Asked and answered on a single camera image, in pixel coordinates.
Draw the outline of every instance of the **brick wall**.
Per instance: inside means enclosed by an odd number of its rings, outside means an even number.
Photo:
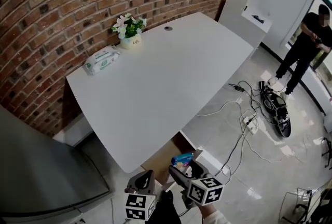
[[[148,29],[201,11],[215,18],[225,0],[0,0],[0,102],[52,136],[80,108],[65,76],[108,44],[121,13],[147,18]]]

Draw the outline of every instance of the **white shelf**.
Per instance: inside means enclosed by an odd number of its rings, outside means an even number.
[[[264,23],[260,23],[253,17],[253,15],[258,15],[260,19],[264,20]],[[272,21],[264,17],[264,15],[258,9],[248,7],[245,11],[242,12],[241,16],[248,19],[251,23],[255,24],[265,33],[268,33],[269,29],[271,28]]]

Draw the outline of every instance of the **white sleeve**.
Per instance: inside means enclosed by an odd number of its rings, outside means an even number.
[[[216,211],[209,215],[203,221],[204,224],[231,224],[225,216],[220,212]]]

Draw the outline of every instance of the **black shirt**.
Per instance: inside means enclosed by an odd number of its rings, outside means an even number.
[[[330,26],[320,26],[317,14],[312,12],[306,14],[302,22],[308,27],[308,29],[322,39],[324,45],[332,47],[332,29]],[[316,44],[311,40],[310,36],[304,32],[297,37],[295,44],[302,45],[303,55],[310,59],[310,61],[320,52],[320,49],[316,48]]]

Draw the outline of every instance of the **power strip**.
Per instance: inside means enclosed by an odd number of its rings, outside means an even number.
[[[249,122],[249,117],[245,117],[243,119],[243,123],[246,125],[247,122]],[[258,131],[258,124],[257,126],[253,123],[253,121],[251,121],[248,125],[247,125],[247,128],[249,129],[249,131],[254,135],[257,133]]]

